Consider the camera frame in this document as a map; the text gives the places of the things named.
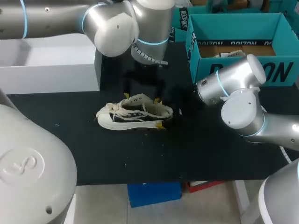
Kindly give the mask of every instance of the shoelace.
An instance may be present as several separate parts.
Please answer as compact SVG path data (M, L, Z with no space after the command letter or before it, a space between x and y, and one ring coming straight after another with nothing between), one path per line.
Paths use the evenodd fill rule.
M117 104L113 104L113 103L108 103L106 104L106 108L109 109L109 111L99 111L97 113L97 117L100 115L100 114L106 114L106 113L112 113L113 115L117 114L119 116L127 116L128 115L128 111L126 109L123 109L121 107L121 103L117 103Z

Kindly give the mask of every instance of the blue light ring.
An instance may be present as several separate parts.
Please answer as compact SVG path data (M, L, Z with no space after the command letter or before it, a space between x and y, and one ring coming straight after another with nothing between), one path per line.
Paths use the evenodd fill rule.
M94 5L94 6L89 7L89 9L86 10L86 12L84 13L82 22L81 22L81 28L82 28L83 33L85 33L85 32L84 32L84 29L83 29L84 20L85 20L85 17L87 16L87 14L89 13L89 11L92 10L93 8L96 8L96 7L98 7L98 6L103 6L103 5L107 5L107 4L104 3L104 2L100 2L100 3L98 3L98 4Z
M27 36L27 31L28 31L28 18L27 18L27 12L26 12L26 7L25 7L25 3L23 0L20 0L21 6L23 8L23 12L24 12L24 34L22 39L26 38Z
M149 42L146 42L146 41L142 41L142 40L140 40L140 39L138 39L138 41L139 41L140 43L143 43L143 44L157 46L157 45L161 45L161 44L166 43L166 42L168 41L168 38L167 38L166 40L160 42L160 43L149 43Z
M216 77L217 77L217 80L218 80L218 82L219 82L219 85L220 85L220 87L222 88L224 94L228 97L229 95L228 95L228 93L225 91L225 89L224 89L224 87L223 87L223 85L222 85L222 83L221 83L221 81L220 81L219 74L218 74L218 70L216 71Z

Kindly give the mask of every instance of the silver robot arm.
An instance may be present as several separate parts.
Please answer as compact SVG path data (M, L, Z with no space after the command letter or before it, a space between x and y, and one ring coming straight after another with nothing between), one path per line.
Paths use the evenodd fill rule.
M250 142L268 142L299 151L299 116L267 113L260 105L259 86L266 81L253 55L223 68L197 83L206 105L226 101L221 110L225 124Z
M88 36L99 52L162 61L174 0L2 0L0 39ZM0 223L63 224L77 168L68 147L22 115L0 90Z
M3 0L0 40L82 33L106 56L132 46L144 64L163 62L174 0Z

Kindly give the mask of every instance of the black table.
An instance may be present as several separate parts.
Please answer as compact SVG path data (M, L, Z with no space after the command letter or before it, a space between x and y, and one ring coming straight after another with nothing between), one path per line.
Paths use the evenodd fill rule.
M169 44L165 59L169 69L159 70L166 82L163 100L177 118L167 131L117 132L93 121L105 103L124 99L121 74L133 68L129 52L103 58L100 92L9 97L24 115L70 148L78 185L264 179L287 164L278 146L249 143L227 128L221 105L201 109L189 98L192 83L183 43ZM134 83L131 94L137 93L153 97L154 87ZM299 115L295 87L262 88L260 100L268 112ZM299 152L286 151L292 160L299 157Z

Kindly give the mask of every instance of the white rubber sole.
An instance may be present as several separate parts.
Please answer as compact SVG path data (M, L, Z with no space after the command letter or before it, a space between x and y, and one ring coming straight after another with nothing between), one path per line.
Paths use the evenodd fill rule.
M98 116L99 125L103 128L115 131L124 131L132 128L158 128L157 125L161 124L161 122L161 120L155 120L134 123L117 123L111 120L110 114L101 114Z

